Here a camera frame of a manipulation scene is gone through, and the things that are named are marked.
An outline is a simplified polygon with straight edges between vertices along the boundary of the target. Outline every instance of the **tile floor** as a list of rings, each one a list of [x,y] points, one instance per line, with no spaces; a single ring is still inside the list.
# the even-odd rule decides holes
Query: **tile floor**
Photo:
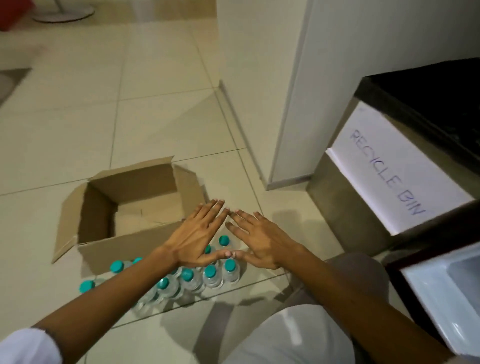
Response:
[[[60,205],[103,169],[173,155],[210,197],[262,211],[322,259],[342,253],[304,184],[264,190],[217,88],[215,1],[95,6],[79,23],[25,18],[0,34],[0,69],[33,68],[0,108],[0,339],[78,295],[78,252],[50,264]],[[83,362],[221,362],[291,290],[283,270],[248,267],[237,286],[126,314]]]

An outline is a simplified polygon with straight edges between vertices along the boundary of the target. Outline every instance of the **cardboard box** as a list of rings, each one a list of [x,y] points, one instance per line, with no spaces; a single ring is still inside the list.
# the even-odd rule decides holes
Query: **cardboard box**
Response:
[[[148,255],[205,202],[195,173],[173,157],[105,170],[63,202],[52,262],[77,246],[92,273]]]

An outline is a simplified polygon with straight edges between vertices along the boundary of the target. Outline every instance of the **red object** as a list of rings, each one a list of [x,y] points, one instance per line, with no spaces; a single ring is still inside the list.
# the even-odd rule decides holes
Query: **red object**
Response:
[[[0,31],[10,30],[33,6],[32,0],[0,0]]]

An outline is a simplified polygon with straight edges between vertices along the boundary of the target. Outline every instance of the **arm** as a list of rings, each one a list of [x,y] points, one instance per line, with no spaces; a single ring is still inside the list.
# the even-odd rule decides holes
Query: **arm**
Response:
[[[204,255],[222,226],[224,201],[200,205],[171,238],[147,258],[61,307],[34,325],[56,342],[64,363],[75,363],[151,289],[175,268],[203,267],[231,256],[227,250]]]
[[[253,253],[236,251],[257,267],[284,267],[295,274],[377,363],[440,364],[453,354],[396,309],[366,295],[303,245],[293,241],[276,224],[258,212],[231,214],[241,228],[227,228]]]

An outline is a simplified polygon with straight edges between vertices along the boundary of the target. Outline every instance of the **white sleeve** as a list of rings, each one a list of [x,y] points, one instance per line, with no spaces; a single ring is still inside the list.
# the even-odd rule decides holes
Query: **white sleeve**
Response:
[[[1,364],[61,364],[57,344],[37,328],[18,330],[0,342]]]

